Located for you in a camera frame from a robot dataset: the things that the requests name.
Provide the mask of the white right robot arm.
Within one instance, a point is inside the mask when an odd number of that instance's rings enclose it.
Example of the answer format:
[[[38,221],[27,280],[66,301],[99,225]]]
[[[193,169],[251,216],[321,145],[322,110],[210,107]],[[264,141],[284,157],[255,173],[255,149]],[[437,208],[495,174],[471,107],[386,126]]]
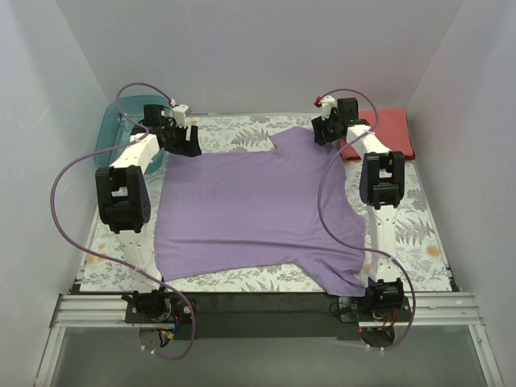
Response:
[[[344,140],[362,160],[359,194],[370,226],[371,266],[368,285],[394,283],[400,272],[396,254],[397,210],[404,196],[405,156],[385,146],[365,119],[359,118],[355,98],[318,97],[321,115],[312,120],[314,141],[325,145]]]

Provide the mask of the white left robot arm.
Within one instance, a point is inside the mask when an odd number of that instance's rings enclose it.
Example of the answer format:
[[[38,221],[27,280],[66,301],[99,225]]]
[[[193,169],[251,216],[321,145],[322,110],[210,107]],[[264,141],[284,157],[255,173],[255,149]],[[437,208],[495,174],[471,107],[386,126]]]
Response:
[[[100,219],[120,243],[134,271],[131,290],[139,293],[158,290],[163,280],[148,233],[152,206],[144,173],[160,151],[188,157],[202,154],[198,126],[187,122],[191,108],[183,104],[168,108],[166,114],[162,105],[145,105],[144,118],[131,131],[134,144],[95,173]]]

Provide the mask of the purple t shirt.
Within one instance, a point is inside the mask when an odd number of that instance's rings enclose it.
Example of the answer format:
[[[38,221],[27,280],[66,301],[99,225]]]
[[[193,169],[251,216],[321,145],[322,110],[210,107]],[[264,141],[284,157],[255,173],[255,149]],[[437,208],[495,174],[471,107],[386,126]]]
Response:
[[[163,278],[295,264],[328,294],[362,296],[366,226],[342,161],[303,127],[272,141],[265,152],[169,157],[154,236]]]

